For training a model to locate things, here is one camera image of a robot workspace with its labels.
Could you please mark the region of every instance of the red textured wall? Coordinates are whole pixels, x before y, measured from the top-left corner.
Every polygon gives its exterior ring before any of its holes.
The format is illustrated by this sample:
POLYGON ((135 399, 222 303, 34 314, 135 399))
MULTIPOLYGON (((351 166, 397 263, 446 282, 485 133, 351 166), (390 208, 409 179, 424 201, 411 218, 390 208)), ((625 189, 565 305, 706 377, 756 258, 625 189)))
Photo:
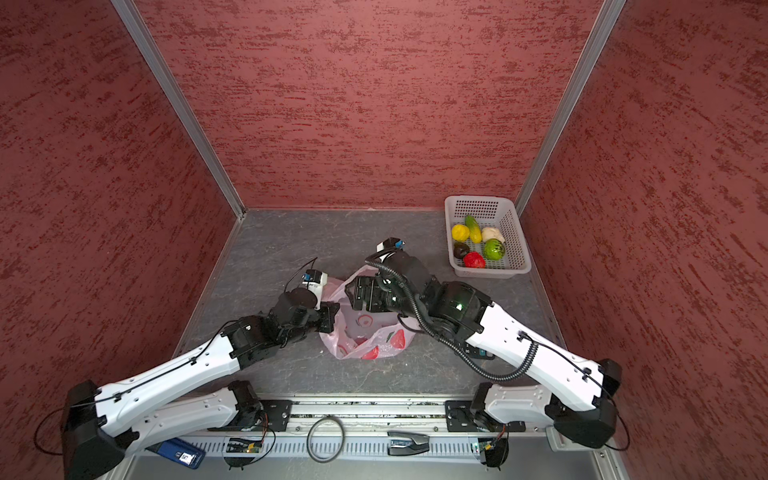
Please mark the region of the red textured wall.
POLYGON ((601 0, 137 0, 248 207, 515 198, 601 0))
POLYGON ((61 478, 35 426, 170 358, 233 214, 109 2, 4 2, 0 84, 0 472, 61 478))
POLYGON ((525 211, 568 346, 624 365, 638 480, 768 478, 767 25, 627 2, 525 211))

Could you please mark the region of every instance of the black cable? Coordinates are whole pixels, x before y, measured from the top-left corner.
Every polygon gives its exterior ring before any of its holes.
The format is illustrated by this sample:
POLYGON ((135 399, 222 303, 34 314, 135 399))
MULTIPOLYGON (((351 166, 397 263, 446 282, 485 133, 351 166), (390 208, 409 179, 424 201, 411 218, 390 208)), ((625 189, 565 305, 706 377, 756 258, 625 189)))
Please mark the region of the black cable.
POLYGON ((311 264, 314 266, 314 265, 315 265, 315 260, 317 260, 317 257, 315 257, 315 258, 311 259, 311 260, 310 260, 309 262, 307 262, 307 263, 304 263, 302 266, 300 266, 300 267, 299 267, 299 269, 298 269, 297 271, 293 272, 293 275, 291 275, 291 276, 290 276, 290 278, 289 278, 289 279, 288 279, 288 281, 286 282, 285 286, 283 287, 283 293, 285 293, 285 292, 287 292, 287 291, 288 291, 288 284, 290 283, 290 281, 291 281, 291 280, 293 280, 293 278, 296 276, 296 274, 297 274, 298 272, 300 272, 302 268, 304 268, 305 266, 309 265, 310 263, 311 263, 311 264))
POLYGON ((504 465, 504 462, 507 461, 507 458, 509 457, 509 432, 507 432, 507 442, 506 445, 504 445, 504 455, 502 456, 502 460, 498 464, 498 470, 502 470, 502 465, 504 465))
MULTIPOLYGON (((373 254, 373 257, 380 256, 382 252, 376 252, 373 254)), ((438 342, 446 345, 448 348, 452 349, 456 354, 464 360, 464 363, 469 365, 469 368, 474 370, 476 373, 478 373, 480 376, 491 380, 492 382, 510 382, 512 380, 518 379, 522 377, 526 371, 531 367, 531 364, 533 363, 533 358, 536 356, 536 350, 538 349, 538 344, 531 342, 531 346, 528 348, 528 353, 525 355, 525 358, 523 359, 520 366, 513 372, 507 373, 505 375, 496 375, 494 373, 490 373, 483 369, 480 365, 476 364, 472 361, 471 358, 464 352, 462 348, 457 346, 452 340, 446 339, 444 336, 439 335, 424 319, 424 315, 422 313, 422 309, 419 307, 419 304, 416 301, 416 298, 413 296, 413 292, 411 291, 410 286, 408 285, 408 281, 400 275, 399 272, 394 270, 393 268, 390 268, 386 266, 384 263, 381 263, 376 260, 372 260, 371 257, 366 258, 366 264, 373 266, 374 268, 378 268, 379 271, 382 271, 384 273, 387 273, 395 278, 397 282, 400 284, 400 287, 403 291, 403 293, 406 296, 406 299, 411 304, 411 307, 414 311, 414 314, 416 316, 416 320, 419 321, 419 326, 424 330, 426 333, 428 333, 433 339, 436 339, 438 342)))
POLYGON ((333 460, 336 460, 336 457, 341 455, 341 452, 344 450, 344 442, 346 439, 346 433, 344 432, 344 425, 342 425, 341 420, 339 420, 337 417, 333 415, 328 415, 325 417, 322 417, 320 420, 315 422, 314 425, 312 425, 312 428, 310 428, 309 433, 306 434, 306 453, 310 456, 312 460, 318 463, 330 463, 333 460), (319 457, 315 453, 314 450, 312 450, 312 437, 315 435, 315 431, 317 428, 322 425, 325 422, 333 422, 336 423, 339 428, 341 429, 341 443, 339 444, 339 449, 336 450, 333 455, 330 457, 319 457))
POLYGON ((185 365, 188 365, 190 363, 192 365, 194 365, 195 363, 197 363, 197 359, 199 359, 206 352, 206 350, 208 350, 208 347, 210 347, 210 344, 213 343, 214 340, 216 339, 216 337, 219 336, 219 333, 221 333, 221 330, 223 330, 225 326, 229 325, 230 323, 235 323, 236 321, 237 320, 227 320, 226 322, 222 323, 222 325, 219 327, 219 329, 216 331, 216 333, 214 333, 214 336, 212 336, 210 338, 210 340, 208 341, 208 343, 206 343, 205 348, 203 348, 203 350, 200 353, 198 353, 197 355, 191 356, 186 362, 180 363, 179 365, 176 365, 174 368, 172 368, 170 370, 166 370, 165 372, 158 373, 157 375, 155 375, 151 379, 147 379, 147 380, 144 380, 141 383, 138 383, 136 385, 132 385, 129 389, 123 390, 122 392, 117 392, 117 393, 113 394, 112 396, 107 397, 106 399, 94 400, 93 402, 75 403, 72 406, 73 407, 82 407, 82 406, 96 405, 97 403, 106 402, 107 400, 112 400, 112 399, 120 400, 123 397, 123 395, 125 395, 126 393, 133 392, 135 389, 139 388, 140 386, 147 385, 149 382, 153 382, 154 380, 157 380, 157 379, 159 379, 160 377, 162 377, 164 375, 167 375, 167 374, 169 374, 171 372, 175 372, 176 370, 178 370, 181 367, 183 367, 185 365))
POLYGON ((41 428, 41 427, 43 426, 43 424, 45 423, 45 420, 48 420, 48 419, 50 419, 50 418, 51 418, 51 417, 52 417, 52 416, 53 416, 53 415, 54 415, 56 412, 60 412, 60 411, 61 411, 61 410, 63 410, 63 409, 64 409, 64 407, 61 407, 60 409, 56 409, 56 410, 54 410, 53 412, 51 412, 51 413, 48 413, 48 414, 45 416, 45 418, 43 418, 43 419, 40 421, 40 423, 38 423, 38 427, 35 429, 35 434, 32 436, 32 442, 35 444, 35 448, 38 450, 38 452, 40 452, 40 453, 45 453, 46 455, 55 455, 55 456, 62 456, 62 455, 63 455, 63 453, 58 453, 58 452, 51 452, 50 450, 46 450, 46 449, 44 449, 44 448, 42 447, 42 445, 40 445, 40 443, 38 442, 38 433, 40 433, 40 428, 41 428))
POLYGON ((595 385, 597 385, 598 387, 600 387, 600 390, 602 390, 603 392, 605 392, 605 395, 607 396, 607 398, 608 398, 608 401, 614 404, 614 408, 616 409, 616 417, 619 419, 619 422, 621 422, 621 426, 623 426, 623 427, 624 427, 624 433, 626 433, 626 434, 627 434, 627 444, 626 444, 625 446, 623 446, 623 447, 621 447, 621 448, 617 448, 617 447, 612 447, 612 446, 610 446, 610 445, 606 444, 606 447, 608 447, 608 448, 609 448, 609 449, 611 449, 611 450, 615 450, 615 451, 617 451, 617 452, 626 452, 626 451, 629 449, 629 446, 630 446, 630 444, 632 443, 632 439, 630 438, 630 434, 629 434, 629 428, 627 427, 627 423, 624 421, 624 419, 622 419, 622 418, 621 418, 621 415, 619 415, 619 407, 618 407, 618 405, 616 405, 616 400, 614 399, 614 396, 613 396, 613 395, 611 395, 611 393, 610 393, 610 392, 608 392, 608 391, 605 389, 605 387, 603 387, 603 386, 602 386, 602 385, 601 385, 601 384, 600 384, 600 383, 599 383, 597 380, 595 380, 594 378, 592 378, 592 375, 590 375, 589 373, 586 373, 586 372, 585 372, 585 371, 584 371, 584 370, 583 370, 583 369, 582 369, 580 366, 576 365, 576 363, 574 363, 574 362, 573 362, 571 359, 569 359, 569 358, 568 358, 566 355, 564 355, 563 353, 559 352, 559 351, 558 351, 558 350, 556 350, 555 348, 553 348, 553 347, 551 347, 551 346, 549 346, 549 345, 547 345, 547 344, 545 344, 545 343, 540 343, 540 342, 537 342, 536 340, 532 339, 532 338, 531 338, 531 336, 530 336, 530 335, 528 335, 527 333, 524 333, 524 332, 520 332, 520 336, 521 336, 521 337, 523 337, 523 338, 524 338, 524 339, 526 339, 526 340, 529 340, 529 341, 530 341, 530 342, 532 342, 532 343, 537 343, 538 345, 541 345, 541 346, 543 346, 544 348, 548 348, 548 349, 550 349, 551 351, 553 351, 553 352, 557 353, 557 354, 558 354, 559 356, 561 356, 561 357, 562 357, 562 358, 563 358, 563 359, 564 359, 566 362, 570 363, 570 364, 571 364, 571 366, 573 366, 573 367, 574 367, 576 370, 578 370, 579 372, 581 372, 581 374, 582 374, 582 375, 584 375, 586 378, 589 378, 589 379, 590 379, 590 380, 591 380, 591 381, 592 381, 592 382, 593 382, 595 385))
POLYGON ((619 415, 619 407, 616 405, 616 400, 611 399, 611 403, 614 404, 614 408, 616 409, 616 416, 618 417, 619 422, 621 422, 621 426, 624 427, 624 433, 627 434, 627 444, 621 447, 620 449, 617 447, 612 447, 607 443, 605 444, 605 446, 607 446, 611 450, 615 450, 616 452, 626 452, 627 450, 629 450, 629 445, 632 445, 632 441, 629 438, 629 428, 627 427, 627 423, 624 421, 624 419, 621 418, 621 415, 619 415))
POLYGON ((454 352, 458 354, 458 356, 462 360, 464 360, 464 363, 466 363, 471 369, 475 370, 475 372, 477 372, 479 375, 493 382, 509 382, 511 380, 514 380, 523 376, 525 372, 528 371, 528 369, 533 364, 533 359, 536 357, 538 346, 541 345, 543 347, 550 349, 551 351, 557 353, 559 356, 565 359, 568 363, 570 363, 574 368, 576 368, 576 370, 581 372, 583 375, 587 376, 592 382, 594 382, 595 385, 600 387, 600 389, 603 392, 605 392, 605 394, 608 397, 608 400, 614 404, 614 408, 616 409, 616 416, 618 417, 619 421, 624 427, 624 431, 627 434, 627 444, 624 447, 619 449, 616 447, 611 447, 609 445, 606 445, 606 446, 618 452, 625 452, 629 449, 629 446, 631 444, 629 429, 627 428, 627 423, 624 421, 624 419, 621 418, 621 415, 619 415, 619 408, 618 408, 618 405, 616 405, 616 401, 614 400, 613 396, 597 380, 592 378, 591 375, 586 373, 582 368, 580 368, 578 365, 572 362, 571 359, 569 359, 567 356, 563 355, 556 349, 552 348, 551 346, 546 345, 544 343, 539 343, 533 340, 531 336, 529 336, 527 333, 520 332, 520 338, 526 339, 531 342, 531 346, 528 347, 528 353, 526 353, 525 358, 523 359, 520 366, 514 372, 510 372, 506 375, 495 375, 485 371, 481 366, 473 362, 469 358, 469 356, 467 356, 466 353, 464 353, 464 350, 459 348, 455 343, 453 343, 453 341, 451 341, 450 339, 446 339, 445 337, 443 337, 442 335, 439 335, 435 330, 432 329, 432 327, 424 320, 424 314, 422 312, 422 309, 419 307, 419 304, 417 303, 416 298, 413 296, 413 292, 411 291, 411 288, 408 285, 408 281, 405 279, 405 277, 400 275, 400 273, 394 270, 393 268, 386 266, 384 263, 373 260, 374 258, 380 257, 381 255, 382 255, 382 252, 376 252, 373 255, 368 256, 366 258, 366 264, 373 266, 375 268, 378 268, 379 271, 388 273, 389 275, 393 276, 395 280, 397 280, 397 282, 400 284, 402 291, 406 296, 406 299, 408 299, 409 303, 411 304, 411 307, 413 308, 413 311, 416 315, 416 319, 419 321, 419 326, 422 327, 422 330, 427 332, 432 338, 436 339, 440 343, 443 343, 444 345, 451 348, 454 352))
POLYGON ((266 429, 267 429, 267 430, 269 430, 270 432, 272 432, 272 445, 270 445, 270 449, 269 449, 269 450, 267 450, 267 451, 266 451, 266 453, 265 453, 264 455, 261 455, 259 458, 257 458, 256 460, 253 460, 251 463, 256 463, 256 462, 258 462, 258 461, 259 461, 259 460, 261 460, 262 458, 264 458, 264 457, 266 457, 267 455, 269 455, 269 454, 272 452, 272 449, 274 449, 274 448, 275 448, 275 444, 277 443, 277 434, 276 434, 276 433, 275 433, 275 431, 274 431, 274 430, 272 430, 272 429, 271 429, 269 426, 267 426, 267 428, 266 428, 266 429))
POLYGON ((378 285, 380 289, 384 290, 384 291, 385 291, 385 292, 387 292, 387 293, 389 293, 389 292, 391 292, 391 291, 392 291, 392 289, 391 289, 391 288, 389 288, 389 287, 388 287, 388 286, 387 286, 387 285, 384 283, 384 279, 383 279, 383 278, 382 278, 382 276, 381 276, 381 275, 379 275, 378 273, 377 273, 376 275, 374 275, 374 276, 373 276, 373 279, 374 279, 374 280, 376 280, 376 285, 378 285))
MULTIPOLYGON (((205 345, 205 348, 203 348, 203 350, 200 353, 198 353, 197 355, 191 356, 186 362, 181 363, 181 364, 175 366, 174 368, 172 368, 170 370, 166 370, 165 372, 158 373, 157 375, 155 375, 154 377, 152 377, 150 379, 144 380, 143 382, 138 383, 137 385, 132 385, 129 389, 123 390, 122 392, 117 392, 117 393, 113 394, 112 396, 108 396, 105 399, 94 400, 93 402, 75 403, 74 405, 70 406, 69 408, 71 409, 72 407, 84 407, 84 406, 96 405, 97 403, 106 402, 107 400, 112 400, 112 399, 118 399, 119 400, 120 398, 122 398, 123 395, 125 395, 127 393, 131 393, 134 389, 137 389, 138 387, 140 387, 142 385, 146 385, 149 382, 153 382, 154 380, 159 379, 163 375, 167 375, 168 373, 175 372, 176 370, 178 370, 181 367, 183 367, 185 365, 188 365, 190 363, 194 365, 194 363, 197 362, 197 359, 199 359, 203 354, 205 354, 206 350, 208 350, 208 347, 210 347, 210 344, 213 343, 214 340, 216 339, 216 337, 219 336, 219 333, 221 333, 221 331, 224 329, 224 327, 229 325, 230 323, 235 323, 235 322, 236 322, 236 320, 228 320, 228 321, 224 322, 219 327, 219 329, 216 331, 214 336, 212 336, 211 339, 208 341, 208 343, 205 345)), ((40 423, 38 423, 38 427, 35 429, 35 435, 32 438, 32 442, 35 444, 35 448, 39 452, 45 453, 47 455, 62 455, 61 453, 51 452, 49 450, 46 450, 46 449, 42 448, 40 446, 40 444, 38 443, 38 433, 40 432, 40 428, 43 426, 43 423, 45 423, 45 421, 48 420, 51 417, 51 415, 53 415, 56 412, 59 412, 60 410, 63 410, 63 409, 64 409, 64 407, 61 407, 60 409, 56 409, 53 412, 48 413, 45 416, 45 418, 43 418, 40 421, 40 423)))
POLYGON ((408 330, 409 332, 414 332, 414 333, 426 333, 424 330, 417 330, 417 329, 412 329, 411 327, 409 327, 409 326, 407 326, 406 324, 404 324, 404 322, 402 321, 402 316, 400 316, 400 314, 399 314, 399 313, 397 314, 397 321, 400 323, 400 325, 402 326, 402 328, 404 328, 404 329, 408 330))
MULTIPOLYGON (((243 464, 240 464, 240 462, 242 461, 242 457, 227 457, 227 456, 224 456, 224 462, 225 462, 225 463, 227 463, 227 465, 229 465, 229 466, 230 466, 230 470, 232 469, 232 467, 235 467, 235 468, 237 468, 237 467, 240 467, 240 470, 242 470, 242 469, 243 469, 243 467, 247 467, 248 465, 252 465, 252 464, 254 464, 254 463, 256 463, 256 462, 259 462, 259 461, 261 461, 263 458, 265 458, 267 455, 269 455, 269 454, 272 452, 272 449, 274 449, 274 448, 275 448, 275 444, 277 443, 277 434, 275 433, 275 431, 274 431, 274 430, 272 430, 272 429, 271 429, 270 427, 268 427, 268 426, 267 426, 267 429, 268 429, 270 432, 272 432, 272 445, 270 445, 270 449, 269 449, 269 450, 267 450, 267 451, 266 451, 266 453, 264 453, 264 455, 261 455, 259 458, 252 458, 252 459, 250 460, 250 462, 248 462, 248 463, 243 463, 243 464), (235 459, 237 460, 237 464, 230 464, 230 460, 229 460, 229 458, 235 458, 235 459)), ((263 438, 262 438, 262 441, 261 441, 261 445, 262 445, 262 446, 264 445, 264 440, 263 440, 263 438)))

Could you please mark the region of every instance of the plastic bag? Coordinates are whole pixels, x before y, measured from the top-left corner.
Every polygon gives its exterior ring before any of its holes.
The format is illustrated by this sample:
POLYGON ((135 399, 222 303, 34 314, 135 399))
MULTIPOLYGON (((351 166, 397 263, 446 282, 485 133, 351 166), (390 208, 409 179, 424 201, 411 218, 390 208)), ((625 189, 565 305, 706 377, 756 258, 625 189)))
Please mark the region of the plastic bag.
POLYGON ((413 340, 414 332, 402 328, 397 314, 352 310, 344 287, 358 276, 373 276, 376 269, 364 266, 343 282, 328 279, 323 289, 323 302, 338 302, 339 312, 333 322, 333 333, 320 333, 328 351, 337 359, 381 359, 395 356, 413 340))

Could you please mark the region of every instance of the white plastic basket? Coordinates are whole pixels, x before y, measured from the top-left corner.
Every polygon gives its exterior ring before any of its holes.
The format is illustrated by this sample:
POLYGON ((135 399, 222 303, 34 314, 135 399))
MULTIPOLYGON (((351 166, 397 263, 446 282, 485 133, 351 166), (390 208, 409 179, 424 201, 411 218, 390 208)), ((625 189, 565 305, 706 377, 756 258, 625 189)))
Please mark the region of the white plastic basket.
MULTIPOLYGON (((445 199, 445 232, 448 239, 448 259, 458 276, 483 278, 511 278, 531 271, 531 254, 525 244, 523 229, 512 200, 501 197, 480 197, 477 195, 454 195, 445 199), (501 260, 485 259, 485 268, 467 268, 464 260, 453 256, 454 240, 451 229, 464 218, 472 215, 480 229, 496 227, 504 235, 505 253, 501 260)), ((482 255, 483 243, 467 240, 469 249, 482 255)))

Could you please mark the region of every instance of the red strawberry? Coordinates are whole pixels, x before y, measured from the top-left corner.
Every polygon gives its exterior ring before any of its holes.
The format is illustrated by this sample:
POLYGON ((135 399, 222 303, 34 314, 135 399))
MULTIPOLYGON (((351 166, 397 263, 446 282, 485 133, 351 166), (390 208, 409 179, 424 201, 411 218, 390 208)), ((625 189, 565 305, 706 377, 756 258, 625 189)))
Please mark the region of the red strawberry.
POLYGON ((392 337, 389 345, 395 347, 396 349, 403 350, 406 347, 406 333, 402 330, 398 330, 395 336, 392 337))
POLYGON ((363 360, 374 360, 374 359, 375 359, 375 358, 377 358, 378 356, 379 356, 379 347, 378 347, 378 346, 375 346, 375 347, 373 348, 373 350, 371 350, 370 352, 366 353, 366 354, 365 354, 365 355, 363 355, 361 358, 362 358, 363 360))

